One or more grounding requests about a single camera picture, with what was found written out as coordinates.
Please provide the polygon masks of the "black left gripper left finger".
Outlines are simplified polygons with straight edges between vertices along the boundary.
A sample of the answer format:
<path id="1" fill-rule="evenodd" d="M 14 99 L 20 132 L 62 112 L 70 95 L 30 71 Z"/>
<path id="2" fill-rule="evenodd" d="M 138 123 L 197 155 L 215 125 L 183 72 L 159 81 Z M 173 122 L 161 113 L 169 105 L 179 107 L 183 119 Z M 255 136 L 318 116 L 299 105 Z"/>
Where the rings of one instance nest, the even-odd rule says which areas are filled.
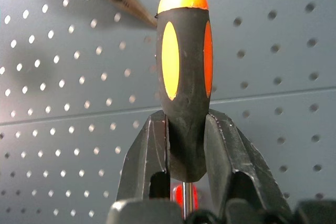
<path id="1" fill-rule="evenodd" d="M 116 200 L 170 199 L 169 123 L 162 110 L 151 114 L 123 162 Z"/>

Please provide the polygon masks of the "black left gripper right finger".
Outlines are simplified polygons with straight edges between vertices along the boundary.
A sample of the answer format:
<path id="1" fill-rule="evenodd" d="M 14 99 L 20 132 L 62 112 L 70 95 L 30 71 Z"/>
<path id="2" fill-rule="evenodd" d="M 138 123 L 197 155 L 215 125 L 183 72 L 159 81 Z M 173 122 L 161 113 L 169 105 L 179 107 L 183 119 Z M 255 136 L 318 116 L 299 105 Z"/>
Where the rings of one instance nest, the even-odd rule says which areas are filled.
<path id="1" fill-rule="evenodd" d="M 225 208 L 232 199 L 242 199 L 258 212 L 291 215 L 265 159 L 225 113 L 209 111 L 204 152 L 212 202 L 218 216 L 226 216 Z"/>

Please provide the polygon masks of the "orange black handled screwdriver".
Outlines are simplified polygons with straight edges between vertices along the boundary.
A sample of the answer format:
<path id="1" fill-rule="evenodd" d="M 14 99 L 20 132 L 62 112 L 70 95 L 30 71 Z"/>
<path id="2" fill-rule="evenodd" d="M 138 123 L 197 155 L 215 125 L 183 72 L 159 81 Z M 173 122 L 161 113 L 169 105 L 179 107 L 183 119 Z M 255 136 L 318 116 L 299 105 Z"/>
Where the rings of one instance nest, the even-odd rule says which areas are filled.
<path id="1" fill-rule="evenodd" d="M 170 145 L 170 173 L 183 183 L 182 209 L 195 208 L 193 183 L 206 173 L 203 137 L 213 79 L 207 0 L 160 0 L 156 66 Z"/>

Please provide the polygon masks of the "grey metal pegboard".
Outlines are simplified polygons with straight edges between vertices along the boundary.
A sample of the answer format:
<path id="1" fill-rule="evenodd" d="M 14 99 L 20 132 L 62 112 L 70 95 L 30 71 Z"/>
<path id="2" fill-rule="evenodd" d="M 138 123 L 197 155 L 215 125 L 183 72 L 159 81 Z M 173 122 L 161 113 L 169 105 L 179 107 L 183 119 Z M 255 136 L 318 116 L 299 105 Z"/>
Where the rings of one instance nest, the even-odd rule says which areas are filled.
<path id="1" fill-rule="evenodd" d="M 336 199 L 336 0 L 208 3 L 212 109 L 290 207 Z M 0 0 L 0 224 L 105 223 L 160 106 L 155 39 L 106 0 Z"/>

